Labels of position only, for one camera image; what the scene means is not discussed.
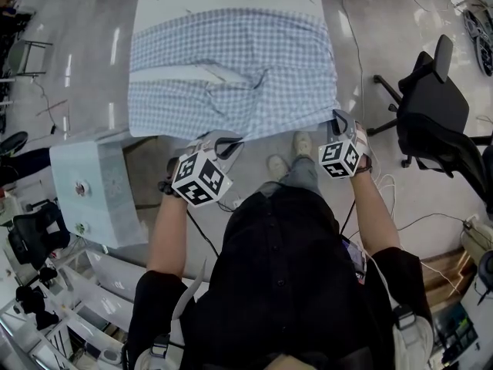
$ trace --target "forearm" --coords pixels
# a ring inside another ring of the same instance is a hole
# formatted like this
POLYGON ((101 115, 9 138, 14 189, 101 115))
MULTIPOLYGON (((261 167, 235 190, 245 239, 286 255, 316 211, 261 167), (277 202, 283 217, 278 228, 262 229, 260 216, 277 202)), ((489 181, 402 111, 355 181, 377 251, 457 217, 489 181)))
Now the forearm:
POLYGON ((182 277, 186 262, 186 206, 181 198, 163 197, 149 246, 148 271, 182 277))
POLYGON ((397 228, 369 171, 351 178, 361 241, 370 255, 401 247, 397 228))

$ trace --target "white cube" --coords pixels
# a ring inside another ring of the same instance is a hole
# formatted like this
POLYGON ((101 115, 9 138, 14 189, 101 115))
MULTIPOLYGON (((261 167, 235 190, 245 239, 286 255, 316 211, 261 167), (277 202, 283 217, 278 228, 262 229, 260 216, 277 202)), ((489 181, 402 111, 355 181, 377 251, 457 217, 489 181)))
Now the white cube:
POLYGON ((232 182, 209 154, 200 150, 193 155, 182 155, 171 187, 192 207, 218 201, 232 182))
POLYGON ((342 140, 318 147, 318 164, 332 178, 352 177, 361 155, 351 140, 342 140))

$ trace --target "desk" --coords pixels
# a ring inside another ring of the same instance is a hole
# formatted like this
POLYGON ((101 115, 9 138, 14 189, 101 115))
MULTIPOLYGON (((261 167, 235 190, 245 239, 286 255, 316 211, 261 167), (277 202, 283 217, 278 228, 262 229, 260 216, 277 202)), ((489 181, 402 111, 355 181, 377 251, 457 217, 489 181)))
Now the desk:
POLYGON ((112 248, 146 242, 122 151, 132 142, 127 129, 114 129, 50 149, 56 194, 71 233, 112 248), (76 193, 77 182, 87 186, 84 196, 76 193))
MULTIPOLYGON (((292 11, 324 18, 321 0, 138 0, 133 34, 146 30, 160 23, 177 19, 189 13, 205 12, 221 8, 262 8, 292 11)), ((157 79, 201 79, 212 83, 242 82, 238 74, 207 65, 156 67, 132 72, 130 82, 152 81, 157 79)), ((152 136, 151 133, 132 127, 133 136, 152 136)))

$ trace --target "sneaker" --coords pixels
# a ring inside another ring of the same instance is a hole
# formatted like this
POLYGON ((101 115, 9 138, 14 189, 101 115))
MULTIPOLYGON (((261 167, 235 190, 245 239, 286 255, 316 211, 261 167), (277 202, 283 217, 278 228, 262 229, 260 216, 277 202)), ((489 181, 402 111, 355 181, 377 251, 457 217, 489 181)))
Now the sneaker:
POLYGON ((271 155, 267 159, 267 168, 269 173, 275 181, 279 181, 287 174, 287 163, 279 155, 271 155))
POLYGON ((295 132, 293 137, 293 147, 296 156, 308 155, 311 157, 311 138, 307 132, 295 132))

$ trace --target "black pants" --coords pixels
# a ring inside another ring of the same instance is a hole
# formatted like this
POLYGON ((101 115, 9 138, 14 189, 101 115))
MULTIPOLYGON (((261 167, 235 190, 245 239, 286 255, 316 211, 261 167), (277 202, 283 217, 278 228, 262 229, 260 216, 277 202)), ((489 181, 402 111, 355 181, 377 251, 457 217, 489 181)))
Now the black pants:
POLYGON ((49 148, 28 151, 19 156, 3 156, 0 159, 0 187, 13 183, 48 167, 49 148))

